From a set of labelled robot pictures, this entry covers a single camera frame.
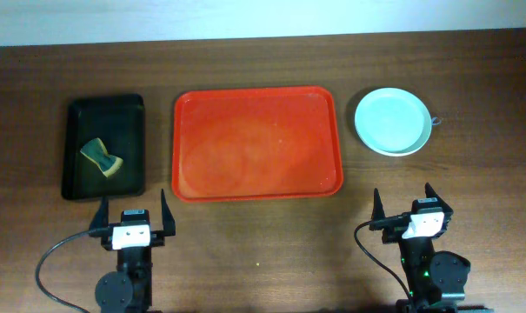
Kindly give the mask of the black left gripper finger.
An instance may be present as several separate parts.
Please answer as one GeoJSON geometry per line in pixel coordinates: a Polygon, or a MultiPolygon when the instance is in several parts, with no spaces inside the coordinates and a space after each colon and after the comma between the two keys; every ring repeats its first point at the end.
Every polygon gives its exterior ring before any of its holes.
{"type": "Polygon", "coordinates": [[[102,237],[109,228],[109,200],[107,197],[101,199],[99,208],[93,216],[89,226],[90,237],[102,237]]]}
{"type": "Polygon", "coordinates": [[[160,235],[163,237],[174,236],[176,234],[176,221],[173,217],[170,207],[167,204],[164,190],[161,190],[161,213],[163,229],[160,231],[160,235]]]}

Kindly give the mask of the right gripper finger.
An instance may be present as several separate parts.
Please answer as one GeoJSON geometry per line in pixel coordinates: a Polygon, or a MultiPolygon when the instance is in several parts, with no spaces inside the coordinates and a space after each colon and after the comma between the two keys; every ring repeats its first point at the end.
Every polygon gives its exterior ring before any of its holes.
{"type": "Polygon", "coordinates": [[[385,213],[379,190],[374,188],[373,209],[370,219],[370,230],[381,230],[384,225],[385,213]]]}
{"type": "Polygon", "coordinates": [[[424,185],[425,196],[427,198],[435,198],[437,201],[442,201],[442,198],[435,192],[430,183],[424,185]]]}

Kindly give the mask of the yellow green sponge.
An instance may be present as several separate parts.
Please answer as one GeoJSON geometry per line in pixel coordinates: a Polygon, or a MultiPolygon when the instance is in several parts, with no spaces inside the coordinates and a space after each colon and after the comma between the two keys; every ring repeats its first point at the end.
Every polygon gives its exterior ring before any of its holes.
{"type": "Polygon", "coordinates": [[[123,159],[111,155],[98,137],[88,141],[80,149],[80,153],[94,163],[105,177],[113,176],[123,165],[123,159]]]}

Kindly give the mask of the light blue plate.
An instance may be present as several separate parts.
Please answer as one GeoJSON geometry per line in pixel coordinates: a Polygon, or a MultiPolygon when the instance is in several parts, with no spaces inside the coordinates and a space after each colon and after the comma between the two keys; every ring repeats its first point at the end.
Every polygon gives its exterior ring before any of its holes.
{"type": "Polygon", "coordinates": [[[421,133],[433,129],[433,117],[413,93],[398,88],[379,88],[366,94],[354,113],[356,133],[421,133]]]}

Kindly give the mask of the white plate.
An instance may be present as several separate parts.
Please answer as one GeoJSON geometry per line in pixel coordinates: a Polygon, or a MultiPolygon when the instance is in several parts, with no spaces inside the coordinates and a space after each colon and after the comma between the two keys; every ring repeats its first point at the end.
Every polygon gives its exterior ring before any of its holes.
{"type": "Polygon", "coordinates": [[[405,157],[419,151],[431,137],[430,131],[421,133],[373,134],[358,133],[362,142],[372,151],[388,157],[405,157]]]}

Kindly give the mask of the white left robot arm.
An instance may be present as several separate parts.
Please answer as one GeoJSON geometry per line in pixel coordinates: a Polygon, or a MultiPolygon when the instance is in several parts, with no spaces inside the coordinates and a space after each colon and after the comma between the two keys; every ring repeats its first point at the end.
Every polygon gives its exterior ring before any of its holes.
{"type": "Polygon", "coordinates": [[[104,197],[90,223],[90,236],[101,240],[107,251],[117,253],[116,269],[95,288],[103,313],[147,312],[152,305],[151,250],[163,246],[167,236],[176,234],[168,205],[162,203],[163,228],[153,230],[147,210],[125,210],[118,223],[109,222],[109,200],[104,197]]]}

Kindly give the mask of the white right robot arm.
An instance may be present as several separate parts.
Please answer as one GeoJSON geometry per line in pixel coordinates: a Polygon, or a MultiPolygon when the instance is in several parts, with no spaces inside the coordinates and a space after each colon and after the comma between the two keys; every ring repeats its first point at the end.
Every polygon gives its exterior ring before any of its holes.
{"type": "Polygon", "coordinates": [[[161,185],[176,234],[156,256],[167,308],[225,312],[358,309],[442,293],[430,257],[394,273],[363,243],[379,193],[346,178],[321,196],[187,202],[161,185]]]}

